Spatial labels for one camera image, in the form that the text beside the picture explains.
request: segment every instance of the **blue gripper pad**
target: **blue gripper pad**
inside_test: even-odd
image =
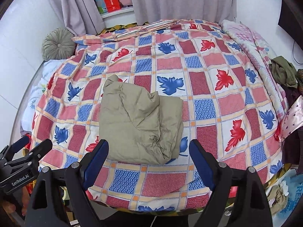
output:
[[[29,143],[29,137],[27,135],[21,137],[17,142],[11,145],[11,150],[13,153],[20,151],[26,144]]]
[[[96,178],[108,154],[109,144],[106,140],[101,140],[94,148],[94,150],[90,153],[91,161],[89,162],[83,175],[82,187],[84,188],[84,190],[87,190],[89,187],[94,185],[94,182],[96,181]]]
[[[196,166],[196,169],[199,173],[199,176],[201,177],[201,180],[203,181],[203,184],[206,187],[209,187],[211,191],[213,191],[215,188],[215,184],[213,181],[213,171],[208,165],[208,163],[206,162],[198,146],[201,145],[196,144],[193,140],[190,141],[189,154],[194,162],[194,165]]]

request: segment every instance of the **cable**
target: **cable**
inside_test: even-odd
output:
[[[294,44],[293,44],[293,46],[292,46],[292,57],[293,57],[293,59],[299,64],[299,65],[303,65],[303,63],[299,63],[295,58],[294,58]]]

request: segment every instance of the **white wall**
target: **white wall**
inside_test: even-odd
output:
[[[14,0],[0,20],[0,150],[9,143],[22,97],[43,61],[42,43],[62,26],[48,0]]]
[[[293,63],[296,69],[303,68],[298,65],[292,56],[294,40],[280,27],[278,21],[282,0],[237,0],[237,19],[249,28],[254,29],[263,36],[276,54],[282,55]],[[295,43],[294,57],[303,63],[303,51]]]

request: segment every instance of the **bed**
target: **bed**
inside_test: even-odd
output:
[[[31,148],[53,142],[40,170],[66,168],[96,146],[102,87],[116,74],[183,100],[180,155],[163,166],[106,160],[89,199],[138,213],[201,210],[211,192],[188,153],[192,139],[232,168],[255,167],[263,183],[281,171],[273,135],[288,107],[268,68],[275,54],[258,33],[227,20],[169,20],[74,41],[75,56],[35,108]]]
[[[33,81],[34,84],[30,89],[28,98],[26,98],[25,100],[27,105],[24,108],[23,115],[21,118],[21,128],[24,132],[32,131],[32,121],[37,103],[39,102],[42,94],[45,92],[47,84],[51,79],[52,75],[65,61],[66,60],[49,60],[43,63],[41,69],[42,73],[37,74],[36,78]]]

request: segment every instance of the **screw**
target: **screw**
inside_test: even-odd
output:
[[[219,166],[220,166],[221,168],[225,168],[225,167],[226,167],[226,164],[225,164],[224,162],[219,162]]]
[[[72,168],[77,168],[79,165],[80,165],[79,162],[74,162],[72,163]]]
[[[42,172],[43,172],[43,173],[48,172],[48,166],[43,167],[43,168],[42,168]]]
[[[253,168],[252,166],[250,166],[250,167],[248,168],[248,171],[249,171],[250,173],[254,173],[254,172],[256,171],[256,169]]]

